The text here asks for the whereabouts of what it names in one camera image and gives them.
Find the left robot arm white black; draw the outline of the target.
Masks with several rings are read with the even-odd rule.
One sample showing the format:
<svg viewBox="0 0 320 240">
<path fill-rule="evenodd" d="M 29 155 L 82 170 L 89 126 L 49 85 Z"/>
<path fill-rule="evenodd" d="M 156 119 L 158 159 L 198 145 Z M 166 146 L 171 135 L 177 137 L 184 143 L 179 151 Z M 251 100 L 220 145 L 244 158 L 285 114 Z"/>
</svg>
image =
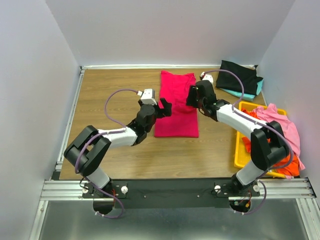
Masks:
<svg viewBox="0 0 320 240">
<path fill-rule="evenodd" d="M 140 110 L 128 125 L 112 130 L 98 130 L 88 125 L 64 150 L 63 156 L 74 166 L 75 173 L 88 179 L 101 198 L 113 194 L 112 179 L 100 168 L 107 151 L 140 144 L 157 119 L 172 115 L 172 104 L 165 98 L 155 105 L 141 100 L 138 103 Z"/>
</svg>

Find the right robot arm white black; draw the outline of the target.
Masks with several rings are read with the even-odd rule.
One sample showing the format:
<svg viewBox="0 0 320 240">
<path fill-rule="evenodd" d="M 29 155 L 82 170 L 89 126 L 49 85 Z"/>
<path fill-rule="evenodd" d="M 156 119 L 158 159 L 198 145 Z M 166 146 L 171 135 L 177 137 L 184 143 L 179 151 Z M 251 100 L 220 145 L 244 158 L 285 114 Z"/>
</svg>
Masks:
<svg viewBox="0 0 320 240">
<path fill-rule="evenodd" d="M 292 148 L 278 122 L 259 120 L 236 109 L 228 101 L 217 99 L 213 85 L 208 80 L 201 80 L 190 86 L 186 104 L 199 109 L 206 117 L 232 127 L 249 139 L 249 162 L 224 187 L 236 196 L 243 195 L 253 182 L 274 165 L 292 156 Z"/>
</svg>

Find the magenta t shirt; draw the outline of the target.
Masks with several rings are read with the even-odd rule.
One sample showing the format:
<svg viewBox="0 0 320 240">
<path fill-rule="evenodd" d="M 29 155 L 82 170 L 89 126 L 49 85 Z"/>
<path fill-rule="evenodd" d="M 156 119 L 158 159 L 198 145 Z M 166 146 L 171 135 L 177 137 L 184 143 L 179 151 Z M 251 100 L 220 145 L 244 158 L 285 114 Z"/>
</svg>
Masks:
<svg viewBox="0 0 320 240">
<path fill-rule="evenodd" d="M 180 75 L 161 71 L 159 97 L 172 104 L 172 114 L 156 120 L 154 130 L 156 138 L 199 137 L 197 109 L 187 106 L 190 86 L 195 83 L 196 78 L 193 73 Z"/>
</svg>

